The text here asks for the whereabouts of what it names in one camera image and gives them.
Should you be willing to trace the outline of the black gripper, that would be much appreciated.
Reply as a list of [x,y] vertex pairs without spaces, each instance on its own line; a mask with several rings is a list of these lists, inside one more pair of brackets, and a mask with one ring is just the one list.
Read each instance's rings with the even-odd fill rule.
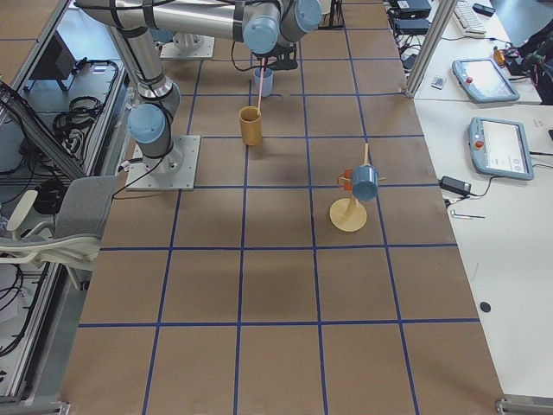
[[288,46],[277,44],[267,55],[271,60],[265,66],[271,70],[295,70],[298,68],[297,46],[291,43]]

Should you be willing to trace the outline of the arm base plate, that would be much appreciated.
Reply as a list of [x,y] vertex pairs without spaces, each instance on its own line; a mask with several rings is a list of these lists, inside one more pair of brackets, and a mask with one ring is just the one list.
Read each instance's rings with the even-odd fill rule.
[[150,158],[133,163],[128,170],[125,185],[131,191],[193,190],[198,158],[200,136],[173,137],[173,149],[161,164]]
[[162,46],[160,56],[165,61],[212,59],[214,43],[214,37],[178,32]]

